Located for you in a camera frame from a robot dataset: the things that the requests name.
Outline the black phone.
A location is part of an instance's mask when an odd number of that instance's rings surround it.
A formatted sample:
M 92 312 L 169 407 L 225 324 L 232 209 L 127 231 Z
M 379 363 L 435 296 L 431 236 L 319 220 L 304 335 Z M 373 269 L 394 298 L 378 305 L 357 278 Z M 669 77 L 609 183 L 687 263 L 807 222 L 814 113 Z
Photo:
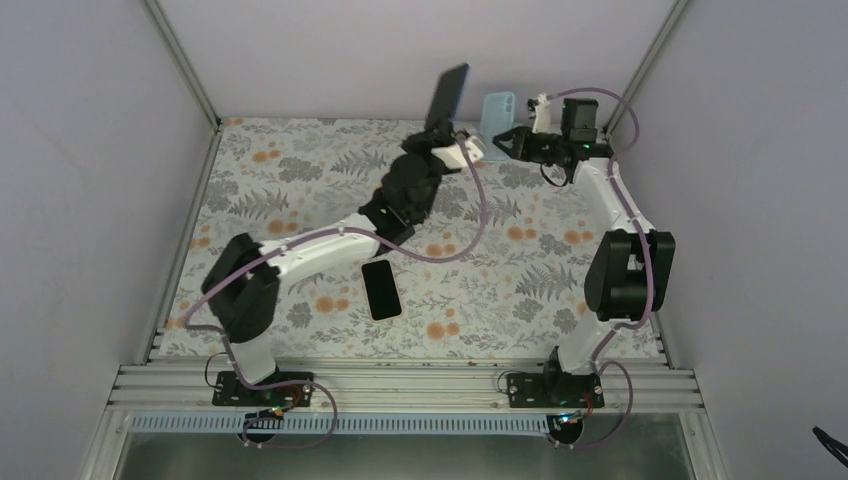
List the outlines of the black phone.
M 363 264 L 361 275 L 371 319 L 384 321 L 400 316 L 402 304 L 391 263 L 378 260 Z

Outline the light blue cased phone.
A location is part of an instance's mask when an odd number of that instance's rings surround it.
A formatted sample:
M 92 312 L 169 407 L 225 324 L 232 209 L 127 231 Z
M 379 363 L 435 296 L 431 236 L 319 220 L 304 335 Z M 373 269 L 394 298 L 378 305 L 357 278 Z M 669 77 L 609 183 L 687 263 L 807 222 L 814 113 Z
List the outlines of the light blue cased phone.
M 424 123 L 426 131 L 446 131 L 455 119 L 470 66 L 461 63 L 440 73 Z

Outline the light blue phone case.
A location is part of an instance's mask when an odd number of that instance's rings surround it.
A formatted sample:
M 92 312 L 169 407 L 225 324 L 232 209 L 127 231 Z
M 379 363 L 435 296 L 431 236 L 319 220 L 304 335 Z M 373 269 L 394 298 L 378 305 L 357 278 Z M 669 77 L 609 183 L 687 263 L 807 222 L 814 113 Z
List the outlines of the light blue phone case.
M 496 92 L 483 98 L 478 132 L 486 146 L 485 162 L 505 162 L 509 156 L 494 145 L 494 137 L 514 126 L 515 95 Z

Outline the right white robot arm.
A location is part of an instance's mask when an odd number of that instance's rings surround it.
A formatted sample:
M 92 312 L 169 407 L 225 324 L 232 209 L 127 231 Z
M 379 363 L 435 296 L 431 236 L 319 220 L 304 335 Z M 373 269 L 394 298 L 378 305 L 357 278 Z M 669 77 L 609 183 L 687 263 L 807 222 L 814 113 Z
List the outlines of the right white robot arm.
M 598 103 L 564 98 L 553 133 L 553 98 L 527 103 L 533 123 L 494 136 L 510 158 L 541 168 L 559 166 L 588 203 L 600 243 L 584 280 L 586 311 L 539 373 L 509 372 L 505 393 L 513 408 L 601 407 L 601 356 L 615 334 L 646 324 L 664 301 L 676 241 L 648 221 L 627 190 L 613 149 L 596 127 Z

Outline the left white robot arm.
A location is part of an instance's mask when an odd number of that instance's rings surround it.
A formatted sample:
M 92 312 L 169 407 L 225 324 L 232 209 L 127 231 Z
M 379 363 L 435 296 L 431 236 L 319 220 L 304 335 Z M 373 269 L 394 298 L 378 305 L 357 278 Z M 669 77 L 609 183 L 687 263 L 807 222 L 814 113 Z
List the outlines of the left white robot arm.
M 430 215 L 444 176 L 480 160 L 478 138 L 466 131 L 425 131 L 402 143 L 370 200 L 342 220 L 280 240 L 233 237 L 204 279 L 202 303 L 218 320 L 238 390 L 255 405 L 278 391 L 267 330 L 281 290 L 344 264 L 383 255 L 408 241 Z

